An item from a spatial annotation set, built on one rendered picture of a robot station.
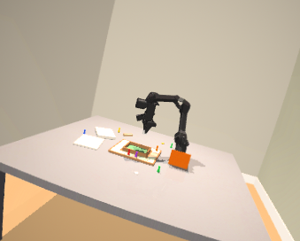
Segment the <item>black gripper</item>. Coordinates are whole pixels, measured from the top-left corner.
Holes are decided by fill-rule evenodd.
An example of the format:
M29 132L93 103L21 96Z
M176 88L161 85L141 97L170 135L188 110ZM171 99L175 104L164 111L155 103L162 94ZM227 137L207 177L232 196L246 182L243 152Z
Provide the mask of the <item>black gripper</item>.
M147 134L147 132L152 128L152 127L156 127L157 124L155 121L153 121L153 116L155 115L154 112L148 111L146 110L145 113L146 115L146 121L142 120L143 123L143 130L145 134Z

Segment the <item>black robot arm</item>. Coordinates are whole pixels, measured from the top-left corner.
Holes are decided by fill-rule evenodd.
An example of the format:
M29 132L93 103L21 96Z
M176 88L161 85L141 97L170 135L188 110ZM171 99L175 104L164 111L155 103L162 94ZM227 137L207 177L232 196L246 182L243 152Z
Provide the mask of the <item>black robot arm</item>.
M179 102L182 102L180 105ZM159 105L158 102L174 102L176 107L179 109L181 114L179 131L174 135L175 142L175 151L186 153L189 142L186 134L186 124L188 111L190 109L190 103L178 95L160 95L157 92L151 92L146 99L137 98L135 108L145 109L151 112L155 112L156 105ZM136 114L137 121L146 121L146 113Z

